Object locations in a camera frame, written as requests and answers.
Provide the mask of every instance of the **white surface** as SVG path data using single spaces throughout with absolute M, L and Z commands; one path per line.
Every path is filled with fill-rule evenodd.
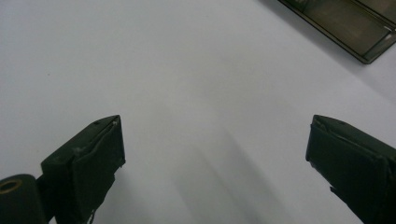
M 0 2 L 0 178 L 120 114 L 100 223 L 361 223 L 304 159 L 314 114 L 396 147 L 396 48 L 364 66 L 275 0 Z

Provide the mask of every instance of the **white table surface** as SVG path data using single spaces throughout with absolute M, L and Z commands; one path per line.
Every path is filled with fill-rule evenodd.
M 3 0 L 0 178 L 120 114 L 96 224 L 358 224 L 304 159 L 309 124 L 396 147 L 395 59 L 363 65 L 276 0 Z

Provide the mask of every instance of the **metal tray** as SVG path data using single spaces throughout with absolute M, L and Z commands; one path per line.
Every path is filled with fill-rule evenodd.
M 362 63 L 396 42 L 396 0 L 279 0 Z

